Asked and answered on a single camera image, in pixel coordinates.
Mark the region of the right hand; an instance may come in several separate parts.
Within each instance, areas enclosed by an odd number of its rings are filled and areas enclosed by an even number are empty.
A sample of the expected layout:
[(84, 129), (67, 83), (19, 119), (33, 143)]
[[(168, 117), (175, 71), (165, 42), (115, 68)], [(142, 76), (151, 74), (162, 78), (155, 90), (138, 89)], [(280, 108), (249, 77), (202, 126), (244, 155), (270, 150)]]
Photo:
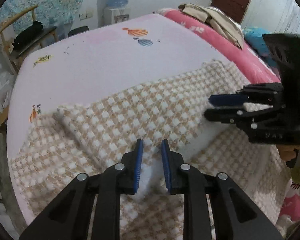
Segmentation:
[(300, 150), (300, 145), (276, 145), (276, 148), (283, 161), (290, 161), (296, 157), (294, 150)]

